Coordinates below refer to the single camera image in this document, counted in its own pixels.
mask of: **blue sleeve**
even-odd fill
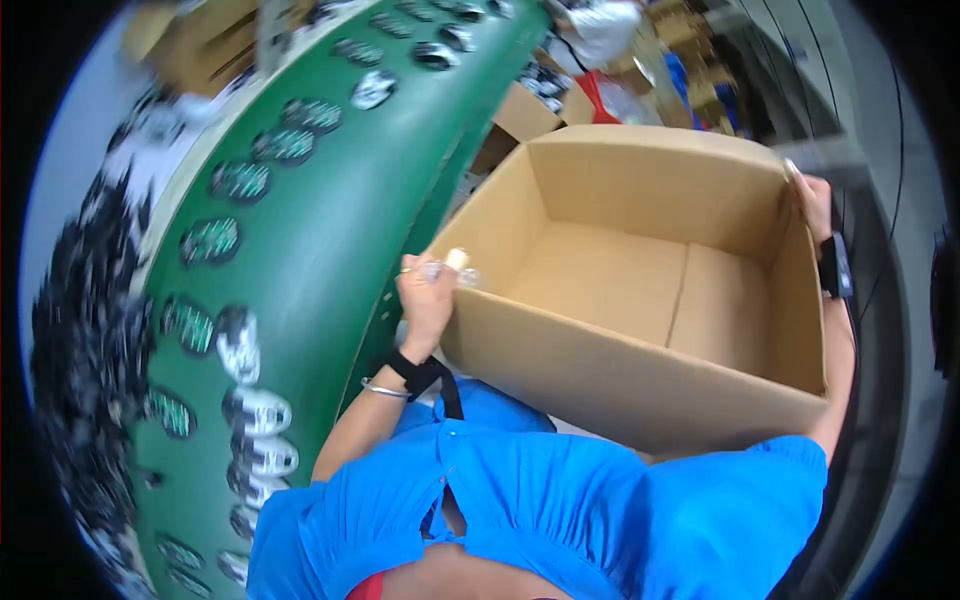
[[[650,468],[634,525],[643,599],[762,600],[820,519],[827,457],[790,436]]]
[[[325,600],[300,536],[300,517],[324,497],[325,483],[277,492],[260,511],[247,570],[248,600]]]

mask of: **red strap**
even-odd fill
[[[380,600],[383,595],[383,573],[376,573],[360,582],[347,596],[347,600]]]

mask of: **person in white shirt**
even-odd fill
[[[630,48],[645,0],[598,0],[573,9],[559,0],[544,0],[554,16],[556,33],[550,56],[571,75],[601,68]]]

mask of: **hand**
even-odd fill
[[[806,226],[813,235],[813,243],[819,248],[833,235],[830,184],[819,177],[804,175],[793,162],[788,161],[793,184],[797,188],[797,208],[806,219]]]
[[[403,268],[410,271],[396,279],[400,304],[409,325],[400,353],[415,365],[426,360],[440,345],[440,336],[453,314],[457,273],[443,265],[436,281],[426,281],[420,277],[419,267],[432,260],[434,257],[426,252],[420,256],[405,254]]]

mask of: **bare skin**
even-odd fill
[[[794,175],[798,209],[806,218],[814,242],[819,245],[831,235],[830,188],[818,178]],[[433,284],[418,279],[416,268],[433,260],[428,254],[406,255],[403,267],[411,269],[397,279],[400,302],[409,323],[407,339],[400,352],[418,364],[430,356],[440,343],[441,334],[453,312],[456,275],[444,267]],[[840,429],[847,413],[853,381],[854,346],[850,320],[842,300],[824,299],[824,327],[827,345],[827,384],[830,406],[806,436],[833,458]],[[390,367],[384,367],[372,384],[389,390],[404,390],[404,380]],[[328,481],[345,463],[369,453],[377,444],[393,435],[405,405],[402,398],[364,390],[337,421],[321,449],[313,470],[314,481]],[[442,514],[456,535],[466,528],[452,495],[444,497]],[[438,543],[427,547],[423,558],[404,564],[384,575],[384,600],[530,600],[568,595],[539,575],[507,564],[468,555],[456,543]]]

